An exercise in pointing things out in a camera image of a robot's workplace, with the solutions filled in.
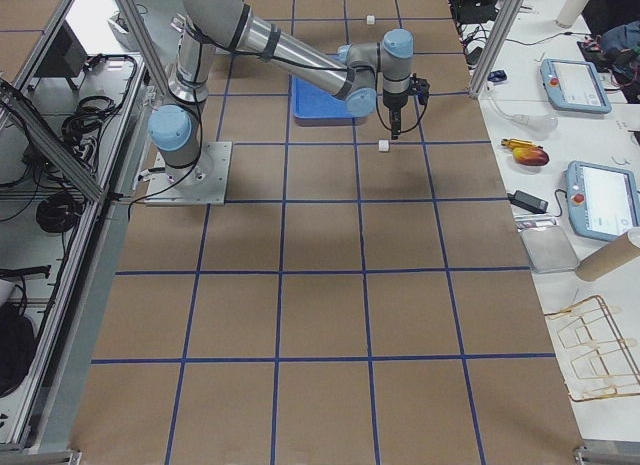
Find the metal base plate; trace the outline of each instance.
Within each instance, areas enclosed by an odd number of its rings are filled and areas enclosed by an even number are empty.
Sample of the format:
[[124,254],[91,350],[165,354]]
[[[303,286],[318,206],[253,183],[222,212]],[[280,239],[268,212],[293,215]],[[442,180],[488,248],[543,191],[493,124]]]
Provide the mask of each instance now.
[[[207,142],[202,147],[213,161],[213,172],[207,181],[198,186],[182,188],[180,185],[170,188],[153,197],[145,199],[147,205],[223,205],[227,192],[227,178],[231,162],[231,142]],[[158,153],[154,167],[164,167],[164,160]],[[164,173],[151,176],[147,195],[160,192],[171,186]]]

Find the cardboard tube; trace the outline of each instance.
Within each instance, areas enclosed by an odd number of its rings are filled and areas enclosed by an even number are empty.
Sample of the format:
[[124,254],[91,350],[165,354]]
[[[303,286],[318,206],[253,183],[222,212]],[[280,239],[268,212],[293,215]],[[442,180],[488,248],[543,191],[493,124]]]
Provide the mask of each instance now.
[[576,275],[593,282],[639,256],[640,227],[635,227],[582,260],[576,268]]
[[588,2],[589,0],[567,0],[564,2],[562,10],[556,18],[556,25],[562,28],[572,27]]

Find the yellow object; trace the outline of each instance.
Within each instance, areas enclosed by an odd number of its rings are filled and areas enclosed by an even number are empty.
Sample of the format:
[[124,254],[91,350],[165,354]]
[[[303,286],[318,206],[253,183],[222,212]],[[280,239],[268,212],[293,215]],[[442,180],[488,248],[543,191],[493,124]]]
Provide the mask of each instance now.
[[514,148],[542,148],[533,142],[520,140],[518,138],[503,138],[500,143],[503,147],[507,147],[509,150],[513,150]]

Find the wire rack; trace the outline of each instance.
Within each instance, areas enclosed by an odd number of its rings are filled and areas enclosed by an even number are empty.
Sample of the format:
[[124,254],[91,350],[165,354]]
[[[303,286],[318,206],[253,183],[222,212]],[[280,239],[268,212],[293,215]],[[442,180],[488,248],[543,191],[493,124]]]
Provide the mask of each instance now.
[[545,314],[571,363],[567,388],[574,402],[640,395],[640,369],[631,353],[638,343],[622,335],[613,317],[618,311],[592,295]]

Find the black device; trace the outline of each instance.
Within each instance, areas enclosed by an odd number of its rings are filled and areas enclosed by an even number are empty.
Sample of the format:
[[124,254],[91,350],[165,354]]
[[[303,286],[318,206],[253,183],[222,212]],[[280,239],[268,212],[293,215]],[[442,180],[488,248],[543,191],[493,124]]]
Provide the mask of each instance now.
[[611,68],[611,60],[607,58],[599,46],[594,46],[594,42],[576,42],[578,49],[584,57],[585,62],[591,62],[600,73],[608,72]]
[[74,78],[80,75],[87,52],[64,21],[35,73],[36,78]]
[[466,56],[467,65],[471,68],[475,67],[478,64],[478,60],[480,60],[480,55],[482,55],[482,47],[476,47],[471,50],[471,53],[468,53]]
[[541,198],[529,195],[521,190],[516,190],[515,193],[508,193],[509,202],[511,205],[520,207],[523,210],[527,210],[531,213],[545,213],[549,202],[542,200]]
[[36,337],[24,309],[10,302],[0,306],[0,398],[20,386],[35,353]]
[[498,16],[498,0],[449,0],[451,15],[460,24],[486,23]]

